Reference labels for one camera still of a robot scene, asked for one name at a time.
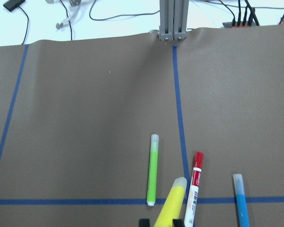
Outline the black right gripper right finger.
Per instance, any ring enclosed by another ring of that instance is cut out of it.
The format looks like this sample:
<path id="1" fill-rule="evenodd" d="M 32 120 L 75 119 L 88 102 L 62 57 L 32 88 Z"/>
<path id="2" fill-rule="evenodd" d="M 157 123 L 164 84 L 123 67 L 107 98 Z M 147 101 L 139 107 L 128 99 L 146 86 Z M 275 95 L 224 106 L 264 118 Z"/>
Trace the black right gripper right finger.
<path id="1" fill-rule="evenodd" d="M 182 219 L 173 219 L 172 224 L 173 227 L 184 227 L 184 222 Z"/>

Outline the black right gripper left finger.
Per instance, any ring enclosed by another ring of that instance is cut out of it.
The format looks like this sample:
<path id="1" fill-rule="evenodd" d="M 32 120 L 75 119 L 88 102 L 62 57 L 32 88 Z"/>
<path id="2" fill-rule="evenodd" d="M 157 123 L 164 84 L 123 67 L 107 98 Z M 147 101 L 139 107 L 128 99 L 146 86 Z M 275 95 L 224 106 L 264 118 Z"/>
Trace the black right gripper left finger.
<path id="1" fill-rule="evenodd" d="M 139 227 L 149 227 L 149 220 L 147 218 L 140 219 Z"/>

